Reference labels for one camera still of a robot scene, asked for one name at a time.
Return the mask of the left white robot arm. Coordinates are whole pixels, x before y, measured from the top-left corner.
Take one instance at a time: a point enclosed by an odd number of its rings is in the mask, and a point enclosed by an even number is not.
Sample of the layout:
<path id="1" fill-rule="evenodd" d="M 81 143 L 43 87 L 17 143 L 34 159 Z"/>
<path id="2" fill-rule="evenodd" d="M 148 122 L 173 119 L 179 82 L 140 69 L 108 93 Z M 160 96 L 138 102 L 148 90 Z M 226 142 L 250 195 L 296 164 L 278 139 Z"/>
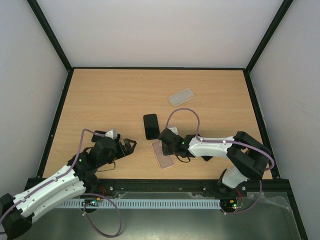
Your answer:
<path id="1" fill-rule="evenodd" d="M 25 234 L 39 218 L 63 202 L 78 196 L 97 196 L 97 170 L 131 155 L 137 143 L 125 138 L 101 137 L 78 152 L 52 176 L 22 193 L 0 198 L 0 224 L 9 240 Z"/>

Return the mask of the pink phone case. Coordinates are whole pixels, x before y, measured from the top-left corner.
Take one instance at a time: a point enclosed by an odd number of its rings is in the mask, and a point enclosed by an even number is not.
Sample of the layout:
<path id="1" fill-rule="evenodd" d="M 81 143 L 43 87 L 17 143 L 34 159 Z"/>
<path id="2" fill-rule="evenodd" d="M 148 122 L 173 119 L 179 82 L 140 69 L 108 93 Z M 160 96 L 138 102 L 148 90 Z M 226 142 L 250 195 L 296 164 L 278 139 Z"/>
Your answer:
<path id="1" fill-rule="evenodd" d="M 160 140 L 153 141 L 151 147 L 160 169 L 164 170 L 175 165 L 171 155 L 164 155 L 163 144 Z"/>

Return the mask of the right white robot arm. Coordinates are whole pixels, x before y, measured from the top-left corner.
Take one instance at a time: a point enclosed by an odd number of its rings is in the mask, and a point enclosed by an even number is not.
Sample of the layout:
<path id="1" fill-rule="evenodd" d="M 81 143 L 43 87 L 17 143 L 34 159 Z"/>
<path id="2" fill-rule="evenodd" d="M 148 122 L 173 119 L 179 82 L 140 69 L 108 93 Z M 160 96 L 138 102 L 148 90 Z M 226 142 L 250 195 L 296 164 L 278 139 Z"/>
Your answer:
<path id="1" fill-rule="evenodd" d="M 158 140 L 163 145 L 162 151 L 165 155 L 175 155 L 178 159 L 229 159 L 233 167 L 223 170 L 216 187 L 224 196 L 238 190 L 247 180 L 261 181 L 264 172 L 274 166 L 269 149 L 243 131 L 225 138 L 207 138 L 198 134 L 181 137 L 171 129 L 165 128 Z"/>

